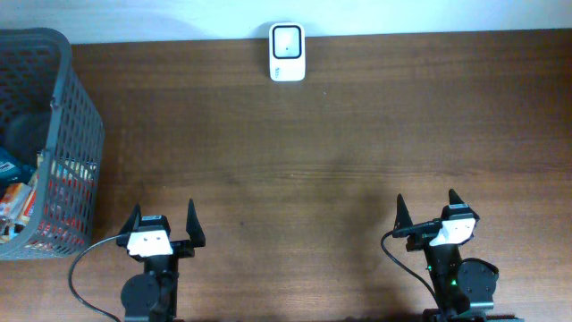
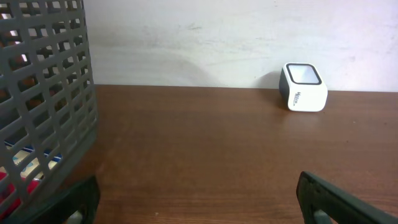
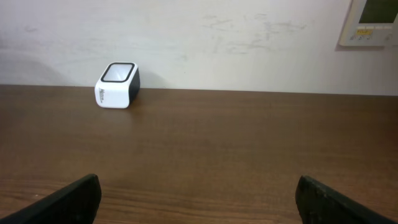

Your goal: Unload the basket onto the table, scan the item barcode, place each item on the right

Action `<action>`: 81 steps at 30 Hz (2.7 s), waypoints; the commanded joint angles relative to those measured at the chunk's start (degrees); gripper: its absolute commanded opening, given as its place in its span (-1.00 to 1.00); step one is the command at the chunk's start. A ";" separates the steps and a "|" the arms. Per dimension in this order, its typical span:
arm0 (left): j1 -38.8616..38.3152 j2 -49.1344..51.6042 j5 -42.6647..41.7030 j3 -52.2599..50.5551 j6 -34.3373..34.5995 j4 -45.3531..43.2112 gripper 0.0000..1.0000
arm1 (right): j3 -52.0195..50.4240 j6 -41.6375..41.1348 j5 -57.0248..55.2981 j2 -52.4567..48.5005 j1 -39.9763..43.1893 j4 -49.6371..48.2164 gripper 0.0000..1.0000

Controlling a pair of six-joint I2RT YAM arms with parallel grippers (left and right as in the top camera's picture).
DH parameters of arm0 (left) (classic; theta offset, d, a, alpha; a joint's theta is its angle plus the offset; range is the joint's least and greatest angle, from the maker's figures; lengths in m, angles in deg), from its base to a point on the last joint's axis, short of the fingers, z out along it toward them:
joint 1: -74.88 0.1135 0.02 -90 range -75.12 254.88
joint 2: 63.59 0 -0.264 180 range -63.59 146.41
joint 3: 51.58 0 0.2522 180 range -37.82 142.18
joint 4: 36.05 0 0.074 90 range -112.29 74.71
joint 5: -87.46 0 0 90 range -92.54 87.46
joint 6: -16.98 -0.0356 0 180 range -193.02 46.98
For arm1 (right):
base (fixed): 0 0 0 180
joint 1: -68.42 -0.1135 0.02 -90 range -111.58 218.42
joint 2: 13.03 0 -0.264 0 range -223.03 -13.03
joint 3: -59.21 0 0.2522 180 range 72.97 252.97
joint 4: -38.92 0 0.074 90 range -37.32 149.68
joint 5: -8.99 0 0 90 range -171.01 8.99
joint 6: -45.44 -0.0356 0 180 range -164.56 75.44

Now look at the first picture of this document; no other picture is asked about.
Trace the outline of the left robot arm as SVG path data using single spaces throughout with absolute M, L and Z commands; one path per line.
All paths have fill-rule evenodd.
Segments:
M 177 310 L 179 261 L 193 258 L 206 245 L 193 200 L 189 201 L 185 231 L 188 237 L 172 241 L 166 216 L 143 216 L 132 210 L 119 232 L 116 245 L 141 263 L 144 271 L 123 286 L 121 302 L 126 321 L 174 321 Z

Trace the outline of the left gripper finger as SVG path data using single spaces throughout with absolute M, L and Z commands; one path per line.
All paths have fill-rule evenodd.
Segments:
M 189 200 L 186 232 L 193 248 L 202 248 L 206 246 L 206 236 L 198 221 L 198 215 L 193 199 Z
M 119 234 L 128 234 L 136 230 L 139 227 L 140 218 L 141 218 L 140 205 L 136 204 L 133 210 L 131 211 L 131 214 L 128 217 L 127 221 L 122 226 Z

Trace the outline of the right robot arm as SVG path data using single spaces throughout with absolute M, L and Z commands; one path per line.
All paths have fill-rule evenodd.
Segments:
M 425 254 L 426 270 L 431 281 L 401 263 L 389 258 L 419 280 L 436 303 L 425 309 L 423 321 L 518 321 L 514 315 L 492 316 L 493 295 L 499 269 L 479 258 L 462 258 L 459 247 L 474 237 L 480 216 L 453 190 L 449 203 L 439 217 L 415 224 L 402 195 L 397 196 L 396 219 L 391 231 L 383 237 L 405 238 L 408 252 Z

